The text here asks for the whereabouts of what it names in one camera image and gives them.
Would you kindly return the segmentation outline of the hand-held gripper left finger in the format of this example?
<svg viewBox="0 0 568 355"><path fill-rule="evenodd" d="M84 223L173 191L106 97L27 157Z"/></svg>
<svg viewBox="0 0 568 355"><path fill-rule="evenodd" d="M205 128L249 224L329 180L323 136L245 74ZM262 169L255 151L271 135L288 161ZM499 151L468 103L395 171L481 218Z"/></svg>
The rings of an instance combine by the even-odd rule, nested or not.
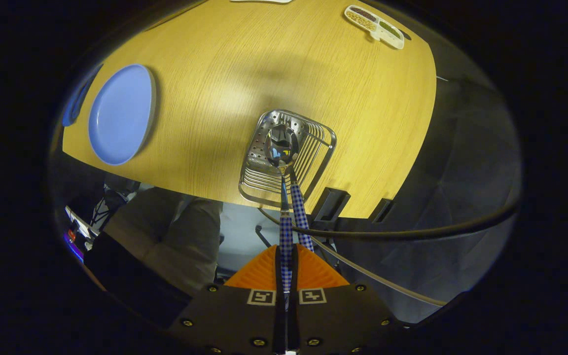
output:
<svg viewBox="0 0 568 355"><path fill-rule="evenodd" d="M168 332L200 355L283 354L280 248L261 252L227 283L203 287Z"/></svg>

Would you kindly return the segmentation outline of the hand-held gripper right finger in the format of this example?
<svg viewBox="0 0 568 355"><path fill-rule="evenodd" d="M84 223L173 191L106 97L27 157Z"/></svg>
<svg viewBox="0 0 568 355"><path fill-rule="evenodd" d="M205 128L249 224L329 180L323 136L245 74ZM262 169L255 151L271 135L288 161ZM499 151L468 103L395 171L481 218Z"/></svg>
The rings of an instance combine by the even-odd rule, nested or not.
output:
<svg viewBox="0 0 568 355"><path fill-rule="evenodd" d="M404 326L368 285L350 283L302 245L293 249L290 349L299 355L374 355Z"/></svg>

